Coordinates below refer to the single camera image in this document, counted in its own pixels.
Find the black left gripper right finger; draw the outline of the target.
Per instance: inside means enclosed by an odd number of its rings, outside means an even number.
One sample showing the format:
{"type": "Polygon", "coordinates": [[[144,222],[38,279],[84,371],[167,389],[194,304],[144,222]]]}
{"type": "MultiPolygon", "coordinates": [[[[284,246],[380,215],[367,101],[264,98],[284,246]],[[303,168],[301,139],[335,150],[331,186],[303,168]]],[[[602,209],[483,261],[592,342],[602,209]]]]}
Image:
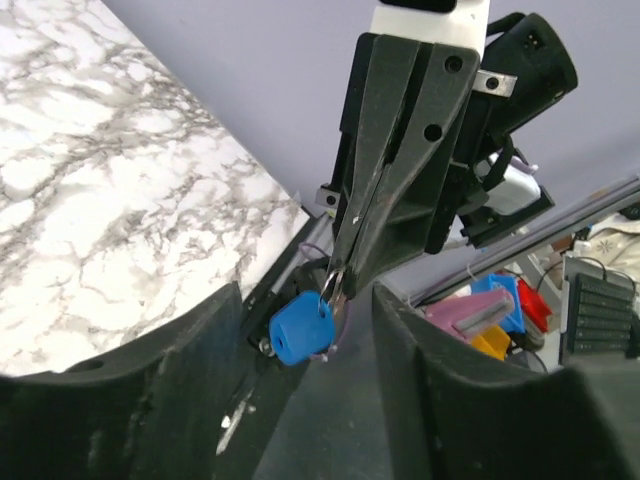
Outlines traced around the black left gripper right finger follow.
{"type": "Polygon", "coordinates": [[[535,373],[451,337],[382,284],[372,324],[395,478],[638,477],[637,361],[535,373]]]}

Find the blue plastic key tag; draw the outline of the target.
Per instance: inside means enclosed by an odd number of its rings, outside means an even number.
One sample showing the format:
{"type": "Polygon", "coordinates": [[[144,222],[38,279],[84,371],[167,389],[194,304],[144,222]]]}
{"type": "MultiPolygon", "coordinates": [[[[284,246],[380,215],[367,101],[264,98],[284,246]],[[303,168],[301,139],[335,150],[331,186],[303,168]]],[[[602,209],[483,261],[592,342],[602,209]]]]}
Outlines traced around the blue plastic key tag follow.
{"type": "Polygon", "coordinates": [[[285,365],[301,363],[331,346],[336,327],[331,307],[316,291],[304,291],[270,320],[269,338],[285,365]]]}

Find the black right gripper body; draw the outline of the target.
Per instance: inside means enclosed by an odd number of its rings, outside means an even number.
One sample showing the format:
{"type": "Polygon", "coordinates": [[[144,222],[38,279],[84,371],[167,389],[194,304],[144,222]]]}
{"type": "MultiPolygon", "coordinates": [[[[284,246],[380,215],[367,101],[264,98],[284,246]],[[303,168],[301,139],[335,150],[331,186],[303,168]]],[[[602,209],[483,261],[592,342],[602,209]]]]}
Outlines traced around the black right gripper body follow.
{"type": "Polygon", "coordinates": [[[473,89],[480,67],[468,47],[359,37],[329,184],[339,253],[443,249],[489,144],[491,101],[473,89]]]}

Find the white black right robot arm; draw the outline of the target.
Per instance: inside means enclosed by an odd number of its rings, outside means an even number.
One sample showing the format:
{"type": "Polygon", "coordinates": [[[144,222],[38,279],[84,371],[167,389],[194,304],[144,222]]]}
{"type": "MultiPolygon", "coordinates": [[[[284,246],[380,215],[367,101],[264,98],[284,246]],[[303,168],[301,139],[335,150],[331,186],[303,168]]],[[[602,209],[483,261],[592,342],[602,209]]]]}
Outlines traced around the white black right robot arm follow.
{"type": "Polygon", "coordinates": [[[482,248],[552,207],[513,133],[576,89],[540,15],[485,1],[382,1],[356,44],[329,185],[334,248],[320,296],[440,252],[455,219],[482,248]]]}

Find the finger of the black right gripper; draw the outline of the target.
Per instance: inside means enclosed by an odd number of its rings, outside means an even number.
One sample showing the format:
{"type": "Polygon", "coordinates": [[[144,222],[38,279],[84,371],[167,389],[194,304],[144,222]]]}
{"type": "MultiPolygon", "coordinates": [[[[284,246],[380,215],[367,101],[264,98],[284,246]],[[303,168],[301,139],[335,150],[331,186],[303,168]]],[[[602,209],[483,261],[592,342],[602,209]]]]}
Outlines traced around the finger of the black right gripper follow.
{"type": "Polygon", "coordinates": [[[419,52],[418,41],[395,36],[367,33],[358,41],[353,87],[345,103],[353,174],[331,260],[331,268],[346,280],[375,275],[374,243],[381,238],[393,199],[384,191],[390,172],[385,161],[419,52]]]}
{"type": "MultiPolygon", "coordinates": [[[[393,196],[391,211],[374,243],[375,275],[346,280],[344,294],[354,298],[377,276],[422,255],[443,189],[449,163],[465,115],[472,85],[480,65],[473,49],[420,43],[420,52],[408,86],[405,107],[390,147],[386,193],[393,196]]],[[[348,84],[348,101],[354,77],[348,84]]],[[[344,103],[344,210],[350,194],[353,138],[344,103]]]]}

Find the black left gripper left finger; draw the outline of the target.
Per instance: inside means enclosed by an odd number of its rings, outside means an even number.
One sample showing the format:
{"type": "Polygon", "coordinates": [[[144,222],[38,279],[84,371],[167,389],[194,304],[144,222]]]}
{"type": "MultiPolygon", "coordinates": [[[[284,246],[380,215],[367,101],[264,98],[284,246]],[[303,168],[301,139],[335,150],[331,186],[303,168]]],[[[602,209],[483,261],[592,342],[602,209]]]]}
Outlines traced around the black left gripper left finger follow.
{"type": "Polygon", "coordinates": [[[2,477],[212,478],[241,316],[230,283],[64,372],[3,378],[2,477]]]}

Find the silver keyring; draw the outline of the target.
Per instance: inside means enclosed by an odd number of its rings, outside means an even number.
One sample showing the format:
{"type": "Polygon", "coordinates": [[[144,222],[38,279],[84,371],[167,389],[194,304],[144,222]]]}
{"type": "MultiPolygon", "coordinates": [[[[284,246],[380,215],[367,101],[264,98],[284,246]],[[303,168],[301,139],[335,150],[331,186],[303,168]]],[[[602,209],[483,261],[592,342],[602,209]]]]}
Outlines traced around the silver keyring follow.
{"type": "Polygon", "coordinates": [[[320,291],[320,297],[329,305],[334,305],[341,294],[342,284],[346,273],[345,267],[331,270],[320,291]]]}

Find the silver key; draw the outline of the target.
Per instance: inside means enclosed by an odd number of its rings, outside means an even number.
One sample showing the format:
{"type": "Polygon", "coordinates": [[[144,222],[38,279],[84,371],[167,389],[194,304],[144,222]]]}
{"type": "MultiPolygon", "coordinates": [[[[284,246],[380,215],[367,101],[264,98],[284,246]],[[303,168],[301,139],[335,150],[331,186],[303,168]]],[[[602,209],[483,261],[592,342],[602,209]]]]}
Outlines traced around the silver key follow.
{"type": "Polygon", "coordinates": [[[341,288],[335,286],[329,298],[329,306],[331,307],[331,312],[335,321],[339,321],[344,316],[345,305],[347,302],[348,299],[342,292],[341,288]]]}

